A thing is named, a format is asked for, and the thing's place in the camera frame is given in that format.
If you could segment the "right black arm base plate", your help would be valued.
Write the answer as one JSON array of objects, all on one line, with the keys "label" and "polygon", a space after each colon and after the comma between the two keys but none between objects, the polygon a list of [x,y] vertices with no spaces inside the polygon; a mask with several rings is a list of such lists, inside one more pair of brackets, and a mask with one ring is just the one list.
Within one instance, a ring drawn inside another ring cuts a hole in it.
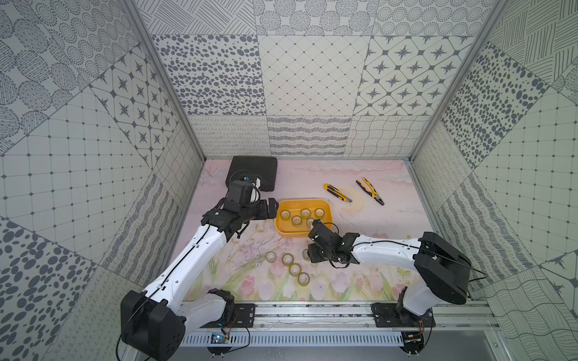
[{"label": "right black arm base plate", "polygon": [[376,302],[370,306],[376,327],[425,328],[435,327],[433,311],[430,309],[424,315],[417,316],[403,306],[393,303]]}]

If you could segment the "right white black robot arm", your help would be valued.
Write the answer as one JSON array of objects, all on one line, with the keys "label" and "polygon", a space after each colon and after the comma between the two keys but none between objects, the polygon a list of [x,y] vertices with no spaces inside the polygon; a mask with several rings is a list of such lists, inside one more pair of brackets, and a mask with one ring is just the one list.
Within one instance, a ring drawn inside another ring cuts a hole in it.
[{"label": "right white black robot arm", "polygon": [[327,224],[313,221],[308,255],[312,263],[328,262],[344,268],[352,264],[385,264],[419,274],[397,299],[395,314],[411,320],[423,318],[441,302],[463,305],[468,298],[471,261],[436,233],[418,239],[375,239],[358,233],[340,236]]}]

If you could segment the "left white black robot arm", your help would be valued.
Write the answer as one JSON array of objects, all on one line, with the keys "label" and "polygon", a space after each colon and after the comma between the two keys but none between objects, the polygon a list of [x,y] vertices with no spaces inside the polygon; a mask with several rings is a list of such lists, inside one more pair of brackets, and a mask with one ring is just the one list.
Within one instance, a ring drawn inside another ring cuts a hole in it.
[{"label": "left white black robot arm", "polygon": [[236,320],[235,298],[212,289],[191,305],[185,296],[209,261],[251,221],[273,219],[275,199],[260,195],[260,179],[254,175],[232,180],[227,194],[203,215],[194,237],[173,262],[141,292],[130,291],[120,304],[118,345],[126,351],[118,360],[168,360],[184,337],[207,324],[226,328]]}]

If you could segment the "transparent tape roll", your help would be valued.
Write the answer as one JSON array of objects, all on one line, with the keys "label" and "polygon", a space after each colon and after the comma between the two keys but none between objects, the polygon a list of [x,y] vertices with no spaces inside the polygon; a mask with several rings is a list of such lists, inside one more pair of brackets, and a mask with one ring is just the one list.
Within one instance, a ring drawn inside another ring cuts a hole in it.
[{"label": "transparent tape roll", "polygon": [[281,262],[284,266],[290,267],[294,264],[294,256],[292,254],[286,253],[281,256]]},{"label": "transparent tape roll", "polygon": [[316,219],[323,219],[326,215],[326,212],[323,208],[317,208],[315,210],[315,218]]},{"label": "transparent tape roll", "polygon": [[280,217],[283,221],[289,221],[291,219],[291,212],[289,210],[283,210],[280,213]]},{"label": "transparent tape roll", "polygon": [[299,264],[293,263],[289,266],[289,273],[293,277],[298,277],[299,274],[302,272],[301,266]]},{"label": "transparent tape roll", "polygon": [[310,219],[312,216],[312,212],[308,208],[304,208],[300,212],[301,218],[303,219]]},{"label": "transparent tape roll", "polygon": [[297,277],[297,281],[300,286],[305,287],[310,283],[310,276],[305,272],[301,272]]},{"label": "transparent tape roll", "polygon": [[302,256],[303,256],[304,260],[307,261],[307,262],[309,262],[309,261],[311,260],[311,259],[310,259],[310,256],[309,256],[309,251],[308,251],[307,249],[305,249],[305,250],[303,251]]},{"label": "transparent tape roll", "polygon": [[275,263],[277,259],[277,255],[273,251],[269,251],[266,253],[265,259],[268,263]]},{"label": "transparent tape roll", "polygon": [[298,227],[299,225],[301,225],[303,222],[302,218],[299,216],[295,216],[291,218],[291,223],[295,226]]}]

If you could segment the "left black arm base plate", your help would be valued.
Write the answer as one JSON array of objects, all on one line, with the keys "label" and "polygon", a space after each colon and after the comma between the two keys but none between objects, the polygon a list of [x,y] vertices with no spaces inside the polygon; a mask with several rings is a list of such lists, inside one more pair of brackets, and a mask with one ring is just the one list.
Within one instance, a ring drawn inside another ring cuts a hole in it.
[{"label": "left black arm base plate", "polygon": [[225,308],[224,316],[217,321],[207,323],[203,328],[252,328],[257,305],[253,303],[239,303]]}]

